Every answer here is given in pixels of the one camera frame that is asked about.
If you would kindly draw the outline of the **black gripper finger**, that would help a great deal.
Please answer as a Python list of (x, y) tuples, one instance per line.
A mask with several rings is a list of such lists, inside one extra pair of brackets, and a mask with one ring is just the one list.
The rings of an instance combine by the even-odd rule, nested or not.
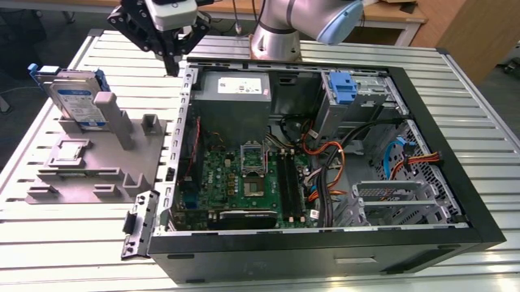
[(195, 23), (191, 25), (191, 31), (182, 37), (179, 37), (179, 32), (176, 31), (172, 34), (172, 68), (171, 75), (179, 75), (179, 62), (182, 61), (182, 57), (187, 55), (206, 34), (208, 33), (211, 25), (211, 17), (210, 15), (198, 15), (195, 19)]
[(142, 51), (154, 52), (164, 63), (167, 75), (171, 76), (172, 60), (164, 55), (167, 53), (164, 39), (162, 33), (155, 29), (147, 6), (116, 6), (107, 22)]

